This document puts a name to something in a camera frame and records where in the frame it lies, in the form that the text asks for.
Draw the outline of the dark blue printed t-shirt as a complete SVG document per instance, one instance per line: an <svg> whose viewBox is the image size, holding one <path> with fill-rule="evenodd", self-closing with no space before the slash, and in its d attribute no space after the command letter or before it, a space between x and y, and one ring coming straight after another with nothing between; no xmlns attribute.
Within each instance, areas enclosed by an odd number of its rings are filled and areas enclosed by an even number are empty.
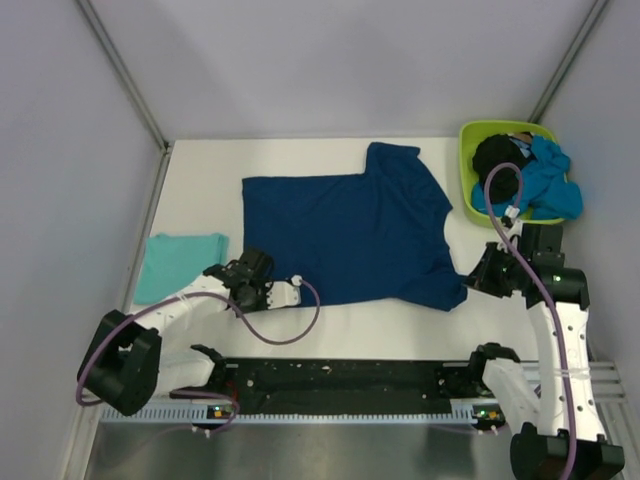
<svg viewBox="0 0 640 480"><path fill-rule="evenodd" d="M242 181L244 244L322 304L399 299L440 311L467 289L445 239L452 205L414 146L371 143L358 174Z"/></svg>

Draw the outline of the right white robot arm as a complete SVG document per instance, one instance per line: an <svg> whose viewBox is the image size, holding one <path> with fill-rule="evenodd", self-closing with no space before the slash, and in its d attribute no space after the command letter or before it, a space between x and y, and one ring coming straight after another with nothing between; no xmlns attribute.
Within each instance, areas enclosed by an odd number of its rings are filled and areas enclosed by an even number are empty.
<svg viewBox="0 0 640 480"><path fill-rule="evenodd" d="M586 343L590 297L583 271L566 266L559 225L499 222L466 278L468 288L497 298L520 293L538 349L539 388L519 356L498 343L480 345L466 380L492 394L511 430L510 463L518 479L612 479L625 466L607 440L595 406Z"/></svg>

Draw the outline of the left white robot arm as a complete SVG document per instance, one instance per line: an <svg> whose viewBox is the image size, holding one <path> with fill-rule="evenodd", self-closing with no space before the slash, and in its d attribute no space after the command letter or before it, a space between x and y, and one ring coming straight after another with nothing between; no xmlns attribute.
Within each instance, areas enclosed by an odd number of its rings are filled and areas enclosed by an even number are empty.
<svg viewBox="0 0 640 480"><path fill-rule="evenodd" d="M226 387L222 357L205 346L206 321L226 311L267 307L274 260L254 248L225 265L207 267L159 303L100 320L77 375L81 406L106 403L130 416L150 399L196 388L216 396Z"/></svg>

